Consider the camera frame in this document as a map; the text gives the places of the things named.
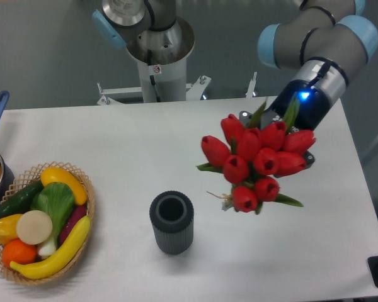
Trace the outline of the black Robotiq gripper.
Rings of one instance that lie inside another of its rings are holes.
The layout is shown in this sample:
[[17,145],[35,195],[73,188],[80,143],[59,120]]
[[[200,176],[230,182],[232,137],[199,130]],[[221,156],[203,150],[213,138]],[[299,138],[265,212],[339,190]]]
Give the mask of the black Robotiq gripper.
[[[314,130],[336,102],[336,99],[326,94],[323,88],[311,86],[305,80],[293,80],[285,86],[263,113],[261,118],[263,128],[272,123],[274,118],[281,119],[284,117],[293,96],[298,97],[300,102],[299,112],[294,122],[294,126],[300,130]],[[253,125],[253,113],[249,111],[240,111],[239,121],[245,128],[255,127]],[[306,162],[306,169],[315,163],[315,157],[310,151],[307,151],[302,157]]]

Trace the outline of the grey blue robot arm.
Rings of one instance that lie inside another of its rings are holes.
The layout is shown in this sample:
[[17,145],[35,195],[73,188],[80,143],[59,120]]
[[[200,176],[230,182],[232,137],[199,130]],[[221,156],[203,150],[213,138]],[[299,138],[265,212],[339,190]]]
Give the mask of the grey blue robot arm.
[[[265,65],[290,68],[295,77],[269,108],[242,117],[246,126],[283,119],[288,132],[315,129],[378,47],[377,28],[362,16],[364,1],[299,1],[300,15],[267,26],[257,44]],[[103,1],[92,15],[102,37],[137,62],[147,103],[200,99],[209,83],[186,82],[195,37],[176,14],[175,1]]]

